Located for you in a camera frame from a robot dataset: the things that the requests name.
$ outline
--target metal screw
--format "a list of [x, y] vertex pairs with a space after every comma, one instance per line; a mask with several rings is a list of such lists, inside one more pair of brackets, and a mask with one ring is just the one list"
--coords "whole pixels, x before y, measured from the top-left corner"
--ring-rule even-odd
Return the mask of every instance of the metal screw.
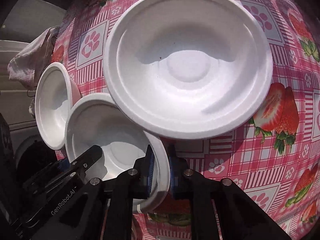
[[228, 178], [225, 178], [225, 179], [222, 180], [222, 184], [225, 185], [225, 186], [230, 186], [232, 184], [232, 180], [228, 179]]
[[193, 174], [193, 170], [191, 170], [191, 169], [186, 169], [184, 171], [184, 175], [191, 176], [192, 174]]
[[90, 184], [91, 185], [97, 185], [97, 184], [99, 184], [100, 183], [100, 179], [98, 179], [98, 178], [92, 178], [92, 179], [90, 179]]
[[128, 170], [128, 174], [129, 175], [136, 175], [138, 173], [138, 171], [136, 169], [130, 169]]

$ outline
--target pink cloth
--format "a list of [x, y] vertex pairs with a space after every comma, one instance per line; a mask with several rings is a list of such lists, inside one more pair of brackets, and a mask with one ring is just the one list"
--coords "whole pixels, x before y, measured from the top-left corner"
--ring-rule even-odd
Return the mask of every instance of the pink cloth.
[[38, 85], [42, 71], [50, 64], [60, 27], [46, 29], [8, 64], [9, 79], [18, 80], [29, 90]]

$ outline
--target bowl rim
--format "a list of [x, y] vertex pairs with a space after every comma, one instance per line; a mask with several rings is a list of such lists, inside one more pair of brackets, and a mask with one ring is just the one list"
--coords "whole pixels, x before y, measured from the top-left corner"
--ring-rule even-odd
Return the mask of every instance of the bowl rim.
[[63, 138], [62, 140], [58, 141], [55, 144], [51, 144], [47, 140], [47, 136], [45, 135], [45, 130], [47, 127], [45, 127], [41, 122], [41, 116], [40, 116], [40, 94], [42, 91], [42, 87], [45, 84], [46, 78], [51, 74], [52, 71], [59, 70], [63, 74], [64, 81], [67, 87], [67, 95], [68, 95], [68, 116], [70, 114], [70, 110], [72, 108], [72, 90], [71, 90], [71, 82], [68, 75], [68, 72], [63, 64], [60, 62], [53, 62], [51, 63], [42, 73], [40, 80], [38, 82], [38, 86], [36, 89], [36, 97], [35, 97], [35, 115], [36, 115], [36, 123], [38, 126], [39, 133], [41, 135], [41, 138], [45, 142], [45, 144], [51, 148], [52, 150], [60, 150], [65, 145], [65, 133], [63, 130]]
[[[70, 115], [68, 116], [66, 126], [65, 126], [65, 139], [66, 139], [65, 146], [66, 146], [66, 152], [67, 152], [67, 156], [70, 163], [75, 160], [75, 153], [73, 149], [73, 139], [71, 136], [72, 133], [70, 132], [70, 126], [72, 125], [72, 122], [73, 122], [72, 118], [77, 118], [79, 114], [85, 109], [87, 109], [88, 107], [93, 106], [95, 104], [101, 104], [101, 103], [118, 109], [112, 97], [108, 93], [99, 93], [99, 92], [84, 96], [78, 102], [76, 102], [73, 108], [71, 109]], [[148, 198], [147, 200], [143, 200], [142, 203], [138, 205], [133, 205], [134, 213], [144, 213], [144, 212], [155, 209], [164, 200], [170, 187], [170, 166], [169, 166], [169, 160], [168, 160], [166, 151], [164, 149], [164, 145], [158, 136], [150, 134], [144, 130], [143, 130], [143, 133], [147, 137], [152, 147], [152, 150], [154, 152], [155, 159], [157, 160], [157, 165], [158, 165], [157, 184], [156, 184], [157, 192], [151, 195], [150, 198]]]
[[267, 38], [257, 22], [257, 20], [248, 12], [241, 4], [236, 3], [233, 0], [224, 0], [226, 3], [231, 3], [232, 6], [235, 6], [237, 10], [240, 10], [243, 14], [245, 14], [250, 20], [250, 22], [255, 26], [255, 31], [258, 32], [257, 36], [261, 38], [262, 41], [262, 47], [265, 48], [265, 55], [266, 55], [266, 60], [265, 60], [265, 82], [261, 84], [260, 87], [260, 93], [257, 93], [256, 100], [253, 101], [251, 104], [251, 107], [248, 108], [248, 110], [244, 111], [241, 115], [239, 115], [236, 119], [234, 119], [232, 122], [218, 127], [218, 128], [211, 128], [207, 130], [201, 130], [201, 131], [178, 131], [174, 129], [170, 129], [168, 127], [159, 127], [156, 124], [153, 124], [149, 122], [149, 120], [145, 119], [144, 113], [146, 112], [145, 110], [141, 110], [140, 113], [134, 112], [132, 108], [130, 107], [130, 104], [132, 102], [128, 103], [127, 99], [123, 100], [124, 94], [126, 96], [128, 93], [124, 92], [121, 93], [117, 89], [117, 85], [115, 85], [112, 81], [111, 75], [110, 75], [110, 65], [109, 65], [109, 52], [112, 50], [111, 46], [114, 46], [113, 39], [115, 38], [115, 35], [117, 34], [117, 29], [121, 25], [122, 21], [128, 16], [129, 19], [134, 17], [136, 14], [140, 13], [140, 7], [143, 9], [147, 5], [144, 5], [143, 3], [146, 0], [139, 0], [137, 1], [134, 5], [129, 7], [122, 15], [121, 17], [117, 20], [116, 24], [112, 28], [107, 42], [105, 43], [104, 46], [104, 51], [103, 51], [103, 71], [105, 73], [104, 77], [106, 80], [106, 83], [108, 84], [108, 90], [110, 95], [112, 96], [113, 100], [115, 101], [116, 105], [119, 107], [119, 109], [133, 122], [137, 123], [138, 125], [142, 126], [144, 129], [167, 137], [167, 138], [175, 138], [175, 139], [204, 139], [204, 138], [212, 138], [215, 136], [219, 136], [221, 134], [224, 134], [230, 130], [233, 130], [243, 123], [245, 123], [247, 120], [249, 120], [254, 113], [257, 111], [257, 109], [260, 107], [260, 105], [263, 103], [265, 97], [267, 96], [267, 93], [269, 91], [271, 82], [272, 82], [272, 72], [273, 72], [273, 62], [272, 62], [272, 54], [271, 54], [271, 49], [269, 42], [267, 41]]

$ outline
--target white bowl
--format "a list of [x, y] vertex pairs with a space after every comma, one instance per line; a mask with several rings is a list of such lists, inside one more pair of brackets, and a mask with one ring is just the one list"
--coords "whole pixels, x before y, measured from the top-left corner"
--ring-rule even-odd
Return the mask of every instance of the white bowl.
[[64, 65], [51, 63], [42, 73], [35, 99], [36, 122], [43, 141], [53, 150], [64, 146], [69, 112], [81, 98]]
[[99, 145], [103, 150], [103, 157], [87, 170], [86, 180], [116, 178], [132, 168], [137, 158], [145, 156], [150, 144], [155, 155], [150, 198], [134, 200], [133, 211], [150, 211], [165, 198], [170, 185], [170, 168], [161, 140], [131, 122], [116, 108], [109, 94], [94, 93], [81, 98], [71, 110], [65, 134], [70, 162], [92, 145]]
[[200, 139], [256, 112], [272, 56], [259, 23], [233, 0], [139, 0], [113, 27], [103, 70], [132, 121], [165, 137]]

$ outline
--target plaid tablecloth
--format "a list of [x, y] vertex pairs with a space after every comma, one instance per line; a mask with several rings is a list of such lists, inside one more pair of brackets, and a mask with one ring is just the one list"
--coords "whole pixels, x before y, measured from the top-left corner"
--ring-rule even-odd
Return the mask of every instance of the plaid tablecloth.
[[[74, 0], [68, 9], [53, 59], [64, 64], [83, 96], [108, 93], [103, 44], [121, 14], [136, 1]], [[205, 177], [231, 178], [292, 239], [300, 239], [320, 214], [320, 35], [316, 32], [320, 28], [306, 20], [293, 0], [234, 1], [258, 20], [270, 43], [276, 84], [268, 98], [272, 101], [276, 94], [282, 100], [278, 116], [273, 123], [254, 116], [217, 138], [178, 141], [176, 149], [191, 169]], [[57, 151], [57, 156], [66, 156], [65, 150]], [[177, 226], [172, 215], [164, 216], [165, 222], [154, 214], [135, 218], [143, 239], [190, 238], [190, 226]]]

